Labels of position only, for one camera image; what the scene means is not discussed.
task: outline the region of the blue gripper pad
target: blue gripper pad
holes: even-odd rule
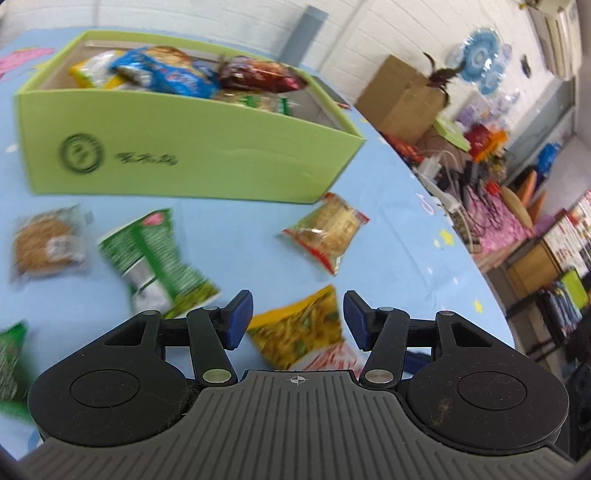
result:
[[[253,310],[252,293],[248,290],[242,290],[222,308],[221,326],[217,335],[226,350],[234,350],[240,344],[251,322]]]
[[[374,310],[356,292],[349,290],[343,297],[343,315],[359,349],[364,352],[371,350],[373,345],[368,319],[375,316]]]

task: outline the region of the blue tablecloth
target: blue tablecloth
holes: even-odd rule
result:
[[[60,49],[79,32],[32,31],[0,51],[0,57],[27,47]],[[94,215],[93,241],[153,209],[172,207],[184,258],[221,286],[219,304],[247,288],[255,313],[261,313],[333,283],[341,298],[346,290],[356,290],[374,307],[397,307],[413,318],[432,319],[438,310],[454,310],[513,345],[504,316],[460,239],[399,156],[355,110],[350,116],[367,142],[332,190],[371,220],[353,240],[335,278],[280,235],[314,208],[310,205],[34,195],[18,151],[13,95],[34,74],[33,67],[49,58],[31,60],[0,78],[0,329],[28,322],[25,354],[35,374],[130,317],[127,288],[95,249],[86,275],[24,286],[9,282],[15,220],[78,203]],[[229,357],[239,377],[246,369],[268,368],[247,338]],[[167,351],[167,358],[192,374],[186,350]],[[31,425],[0,416],[0,444],[16,457],[27,452],[33,432]]]

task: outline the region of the star pattern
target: star pattern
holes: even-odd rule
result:
[[[441,232],[439,232],[439,235],[441,236],[441,238],[443,238],[443,241],[446,245],[451,245],[453,247],[453,235],[450,232],[443,229],[441,230]]]

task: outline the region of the grey ribbed plate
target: grey ribbed plate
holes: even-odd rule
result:
[[[554,480],[571,467],[547,448],[453,450],[421,432],[396,396],[358,387],[347,372],[259,371],[204,390],[151,439],[104,449],[50,439],[21,465],[35,480]]]

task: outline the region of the metal screw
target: metal screw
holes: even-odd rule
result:
[[[223,368],[212,368],[203,374],[203,379],[208,383],[224,383],[232,378],[232,374]]]
[[[370,381],[371,383],[390,383],[394,380],[394,375],[392,372],[388,370],[382,370],[381,368],[377,368],[375,370],[370,370],[365,374],[366,380]]]

